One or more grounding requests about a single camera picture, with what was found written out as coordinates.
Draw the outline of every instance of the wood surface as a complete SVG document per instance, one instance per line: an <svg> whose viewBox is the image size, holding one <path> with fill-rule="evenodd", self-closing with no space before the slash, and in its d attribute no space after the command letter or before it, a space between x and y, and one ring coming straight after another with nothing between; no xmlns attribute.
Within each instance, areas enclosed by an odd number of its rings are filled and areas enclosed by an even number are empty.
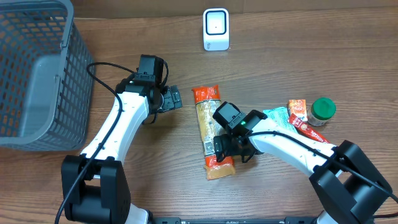
<svg viewBox="0 0 398 224"><path fill-rule="evenodd" d="M72 0L75 16L82 18L132 18L199 16L212 7L232 13L396 7L396 0Z"/></svg>
<svg viewBox="0 0 398 224"><path fill-rule="evenodd" d="M224 52L203 50L201 16L76 24L96 61L136 68L140 54L157 55L169 64L168 84L178 85L183 108L141 126L124 165L132 202L155 216L282 218L322 211L308 178L267 154L248 164L236 160L235 176L206 180L191 91L200 85L219 84L222 100L245 112L330 97L336 115L318 130L334 144L348 139L361 146L398 191L398 8L235 14ZM128 75L97 71L110 86ZM87 142L112 104L96 83ZM62 160L79 153L0 149L0 223L52 223L62 201ZM389 199L377 213L396 211Z"/></svg>

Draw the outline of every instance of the food wrapper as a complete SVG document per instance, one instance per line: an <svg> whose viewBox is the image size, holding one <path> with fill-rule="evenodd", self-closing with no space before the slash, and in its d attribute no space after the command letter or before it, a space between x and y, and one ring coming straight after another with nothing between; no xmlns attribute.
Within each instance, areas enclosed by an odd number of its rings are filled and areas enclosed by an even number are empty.
<svg viewBox="0 0 398 224"><path fill-rule="evenodd" d="M296 114L302 121L308 121L305 100L289 100L287 103L289 116Z"/></svg>
<svg viewBox="0 0 398 224"><path fill-rule="evenodd" d="M224 134L225 130L213 119L213 113L221 105L218 85L193 88L197 107L200 136L205 149L205 169L207 179L213 180L235 174L234 161L231 156L217 162L213 138Z"/></svg>
<svg viewBox="0 0 398 224"><path fill-rule="evenodd" d="M312 129L308 124L306 124L303 120L301 120L296 114L290 115L289 123L293 124L301 133L304 134L305 137L310 138L312 140L316 140L318 142L329 143L325 137L323 137L316 130Z"/></svg>
<svg viewBox="0 0 398 224"><path fill-rule="evenodd" d="M294 128L292 124L289 123L289 115L287 114L287 108L284 106L272 109L272 110L263 110L263 113L267 115L268 118L275 121L280 127L297 133L297 130Z"/></svg>

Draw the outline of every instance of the red wrapper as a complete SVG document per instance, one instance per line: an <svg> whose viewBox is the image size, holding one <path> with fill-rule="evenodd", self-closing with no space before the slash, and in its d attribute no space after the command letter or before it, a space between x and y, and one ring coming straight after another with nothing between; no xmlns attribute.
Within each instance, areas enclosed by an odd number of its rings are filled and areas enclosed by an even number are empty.
<svg viewBox="0 0 398 224"><path fill-rule="evenodd" d="M296 116L296 114L290 115L289 123L293 124L301 133L303 133L307 138L316 140L318 142L330 143L316 130L312 129L308 124Z"/></svg>

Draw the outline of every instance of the plastic bin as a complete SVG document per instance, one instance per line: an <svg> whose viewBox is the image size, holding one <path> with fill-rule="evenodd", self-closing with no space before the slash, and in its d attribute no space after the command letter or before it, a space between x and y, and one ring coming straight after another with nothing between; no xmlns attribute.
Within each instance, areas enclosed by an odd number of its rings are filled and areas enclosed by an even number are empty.
<svg viewBox="0 0 398 224"><path fill-rule="evenodd" d="M91 62L70 1L2 0L0 146L82 147L93 89L85 69Z"/></svg>

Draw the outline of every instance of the green can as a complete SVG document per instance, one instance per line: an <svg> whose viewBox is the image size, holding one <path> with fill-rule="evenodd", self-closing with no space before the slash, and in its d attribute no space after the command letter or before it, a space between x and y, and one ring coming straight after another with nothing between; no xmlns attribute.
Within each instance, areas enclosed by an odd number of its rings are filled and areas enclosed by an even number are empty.
<svg viewBox="0 0 398 224"><path fill-rule="evenodd" d="M322 126L336 113L336 105L329 98L319 98L308 110L308 123L313 126Z"/></svg>

